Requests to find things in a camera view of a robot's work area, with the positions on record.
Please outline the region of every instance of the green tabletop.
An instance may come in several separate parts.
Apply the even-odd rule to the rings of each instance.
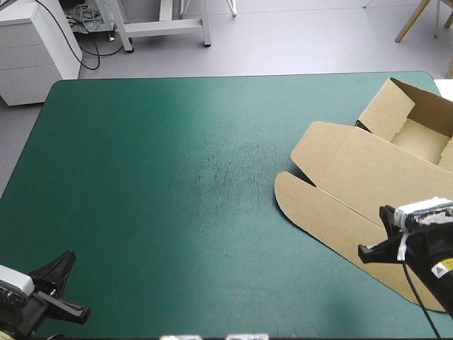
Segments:
[[[0,200],[0,259],[28,272],[74,250],[65,298],[92,316],[41,334],[432,336],[273,193],[309,124],[353,124],[388,77],[437,92],[422,72],[57,83]]]

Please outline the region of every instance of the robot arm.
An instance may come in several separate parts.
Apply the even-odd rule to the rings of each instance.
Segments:
[[[453,201],[380,207],[388,239],[359,245],[364,263],[407,264],[453,317]]]
[[[75,261],[66,251],[29,275],[0,266],[0,339],[28,339],[47,317],[85,323],[90,307],[62,299]]]

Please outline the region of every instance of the metal bracket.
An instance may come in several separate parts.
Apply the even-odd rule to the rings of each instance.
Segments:
[[[159,340],[203,340],[199,335],[163,335]],[[267,334],[230,334],[225,340],[269,340]]]

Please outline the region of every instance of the cardboard box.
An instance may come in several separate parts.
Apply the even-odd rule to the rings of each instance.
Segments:
[[[399,264],[364,265],[358,244],[386,239],[381,205],[453,198],[453,102],[389,79],[356,126],[314,122],[291,153],[315,183],[282,172],[275,196],[294,224],[406,299],[415,297]],[[426,307],[442,311],[412,273]]]

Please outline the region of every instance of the black cable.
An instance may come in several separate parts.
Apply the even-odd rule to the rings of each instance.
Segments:
[[[67,20],[73,20],[74,22],[71,23],[71,27],[75,26],[75,25],[79,25],[81,27],[84,27],[85,30],[87,31],[87,33],[90,33],[86,27],[84,26],[84,23],[82,23],[80,20],[77,20],[75,18],[72,18],[71,16],[67,16],[66,17]],[[119,51],[122,50],[123,46],[121,45],[120,48],[118,48],[116,51],[114,52],[111,52],[111,53],[103,53],[103,54],[100,54],[100,53],[94,53],[94,52],[90,52],[88,50],[85,50],[82,46],[79,46],[80,49],[86,53],[88,53],[89,55],[94,55],[94,56],[99,56],[99,57],[109,57],[111,55],[116,55]]]
[[[6,0],[4,3],[0,5],[0,9],[6,8],[9,4],[13,3],[15,0]]]
[[[89,55],[97,55],[96,53],[92,53],[90,51],[87,51],[85,50],[84,48],[82,48],[82,46],[80,47],[80,49],[86,53],[88,53]],[[111,53],[106,53],[106,54],[103,54],[103,55],[99,55],[99,57],[109,57],[111,55],[116,55],[119,51],[122,50],[122,45],[120,46],[120,48],[118,48],[116,51],[114,52],[111,52]]]
[[[55,23],[57,24],[59,30],[62,32],[62,35],[64,37],[64,39],[66,40],[66,44],[68,44],[69,46],[69,49],[71,50],[72,54],[75,56],[75,58],[77,59],[77,61],[80,63],[80,65],[82,65],[83,67],[85,67],[86,69],[90,69],[91,71],[94,71],[95,69],[98,69],[101,65],[101,56],[99,55],[99,50],[98,50],[98,45],[96,44],[96,41],[94,40],[94,38],[91,36],[91,34],[88,34],[88,36],[90,37],[90,39],[93,41],[93,44],[94,44],[94,48],[96,49],[96,53],[97,53],[97,56],[98,56],[98,64],[96,65],[96,67],[89,67],[89,66],[86,66],[80,59],[79,57],[77,57],[76,53],[74,52],[74,50],[72,49],[72,46],[71,44],[69,43],[68,41],[68,38],[66,38],[66,35],[64,34],[64,31],[63,31],[63,28],[61,27],[61,25],[59,24],[58,20],[55,18],[54,14],[40,1],[40,0],[36,0],[36,2],[41,5],[49,14],[50,16],[54,19]]]
[[[403,262],[403,269],[404,269],[404,273],[406,274],[406,278],[408,279],[409,286],[411,287],[413,294],[415,295],[415,298],[417,299],[418,304],[420,305],[420,308],[422,309],[423,313],[425,314],[426,319],[430,323],[432,331],[434,332],[436,338],[441,339],[439,331],[437,330],[436,326],[434,325],[434,322],[432,322],[431,316],[428,314],[428,311],[426,310],[426,307],[423,304],[422,299],[420,299],[420,296],[419,296],[417,290],[415,289],[415,286],[413,285],[412,279],[409,276],[408,267],[406,265],[406,262]]]

